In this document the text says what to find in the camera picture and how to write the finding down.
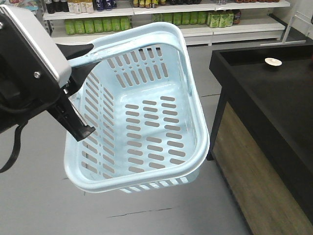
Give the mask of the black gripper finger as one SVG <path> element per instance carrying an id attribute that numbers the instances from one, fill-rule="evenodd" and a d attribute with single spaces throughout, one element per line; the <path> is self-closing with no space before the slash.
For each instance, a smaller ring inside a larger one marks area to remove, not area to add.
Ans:
<path id="1" fill-rule="evenodd" d="M 95 131 L 95 127 L 83 122 L 81 115 L 69 99 L 82 87 L 83 83 L 84 79 L 75 79 L 70 76 L 68 82 L 61 87 L 59 99 L 47 110 L 77 141 L 87 138 Z"/>
<path id="2" fill-rule="evenodd" d="M 67 60 L 83 56 L 94 48 L 93 44 L 83 44 L 83 45 L 56 44 L 56 45 Z"/>

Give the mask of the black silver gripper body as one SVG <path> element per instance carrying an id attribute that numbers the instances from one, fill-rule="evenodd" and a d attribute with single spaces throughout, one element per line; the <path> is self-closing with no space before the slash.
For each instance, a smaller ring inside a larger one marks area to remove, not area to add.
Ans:
<path id="1" fill-rule="evenodd" d="M 71 66 L 24 8 L 0 6 L 0 130 L 21 125 L 61 96 Z"/>

